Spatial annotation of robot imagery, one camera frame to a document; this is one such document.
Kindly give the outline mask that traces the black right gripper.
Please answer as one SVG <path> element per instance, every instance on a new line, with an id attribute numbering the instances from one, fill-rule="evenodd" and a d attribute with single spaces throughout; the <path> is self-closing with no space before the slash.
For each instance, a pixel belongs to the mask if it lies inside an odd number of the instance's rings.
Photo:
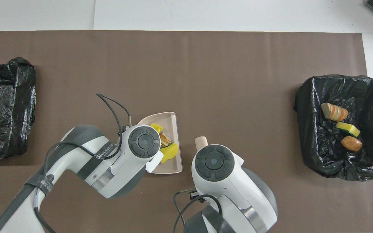
<path id="1" fill-rule="evenodd" d="M 193 189 L 193 190 L 190 190 L 190 200 L 192 201 L 193 199 L 199 197 L 200 194 L 198 193 L 198 191 L 196 189 Z M 199 202 L 203 203 L 203 199 L 200 198 L 198 199 Z"/>

